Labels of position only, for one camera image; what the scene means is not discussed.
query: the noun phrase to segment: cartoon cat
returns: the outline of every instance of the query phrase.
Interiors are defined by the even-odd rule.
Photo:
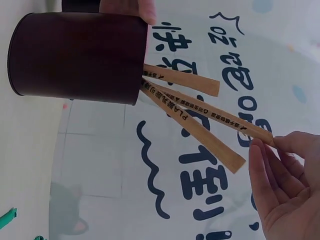
[[[79,217],[82,195],[78,185],[67,188],[51,182],[49,204],[49,240],[59,240],[61,235],[81,235],[89,226]]]

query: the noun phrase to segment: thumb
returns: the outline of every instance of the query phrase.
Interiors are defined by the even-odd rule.
[[[297,154],[304,159],[315,144],[320,143],[320,136],[302,131],[294,131],[286,136],[276,136],[273,141],[279,150],[285,153]]]
[[[138,0],[139,15],[149,25],[155,25],[157,20],[155,0]]]

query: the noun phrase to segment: wavy blue line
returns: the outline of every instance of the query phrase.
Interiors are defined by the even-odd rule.
[[[141,157],[143,162],[151,169],[150,175],[148,177],[147,185],[150,192],[154,195],[157,195],[155,199],[155,210],[159,214],[160,217],[164,219],[169,219],[170,215],[165,213],[161,208],[161,202],[165,197],[165,193],[154,186],[154,180],[156,175],[159,172],[159,167],[155,165],[153,162],[150,161],[148,157],[148,150],[151,146],[151,141],[148,140],[142,133],[142,128],[145,126],[146,121],[141,121],[138,126],[136,127],[136,134],[141,142],[143,142],[143,147],[141,149]]]
[[[241,33],[242,35],[245,35],[239,28],[239,20],[240,20],[240,16],[235,16],[235,17],[226,17],[224,16],[221,12],[218,12],[216,15],[213,16],[209,16],[210,19],[215,19],[216,17],[220,16],[221,18],[223,18],[224,20],[227,21],[233,21],[235,20],[235,27],[236,29],[239,31],[239,33]]]

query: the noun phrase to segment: dark brown cup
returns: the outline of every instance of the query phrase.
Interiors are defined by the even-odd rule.
[[[135,105],[147,24],[136,16],[47,12],[26,15],[8,52],[8,76],[21,96]]]

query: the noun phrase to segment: wooden chopstick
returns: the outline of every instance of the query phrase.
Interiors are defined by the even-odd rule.
[[[204,76],[148,64],[144,64],[143,75],[146,77],[185,86],[213,97],[217,97],[219,94],[220,82]]]
[[[157,84],[154,84],[154,86],[164,92],[178,105],[238,130],[245,135],[261,139],[265,144],[268,144],[271,147],[276,147],[271,132],[181,92]]]
[[[245,164],[246,160],[242,156],[220,141],[174,101],[171,101],[152,82],[142,78],[141,91],[203,144],[233,174]]]

